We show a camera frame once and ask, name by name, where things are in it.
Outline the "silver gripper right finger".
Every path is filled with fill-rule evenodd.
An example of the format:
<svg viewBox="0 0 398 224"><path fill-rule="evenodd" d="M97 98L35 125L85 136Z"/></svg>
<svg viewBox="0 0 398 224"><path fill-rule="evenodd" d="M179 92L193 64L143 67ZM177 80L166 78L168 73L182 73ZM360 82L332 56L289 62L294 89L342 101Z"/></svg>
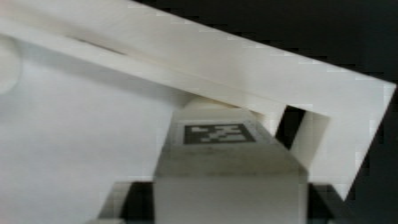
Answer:
<svg viewBox="0 0 398 224"><path fill-rule="evenodd" d="M330 185L309 185L307 224L358 224Z"/></svg>

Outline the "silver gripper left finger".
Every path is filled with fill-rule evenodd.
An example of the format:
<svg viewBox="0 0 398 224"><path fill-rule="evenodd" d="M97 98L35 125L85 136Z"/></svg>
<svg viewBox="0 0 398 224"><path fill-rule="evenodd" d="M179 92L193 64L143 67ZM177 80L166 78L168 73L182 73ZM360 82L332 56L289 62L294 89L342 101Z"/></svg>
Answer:
<svg viewBox="0 0 398 224"><path fill-rule="evenodd" d="M152 182L117 182L99 210L99 218L122 224L154 224Z"/></svg>

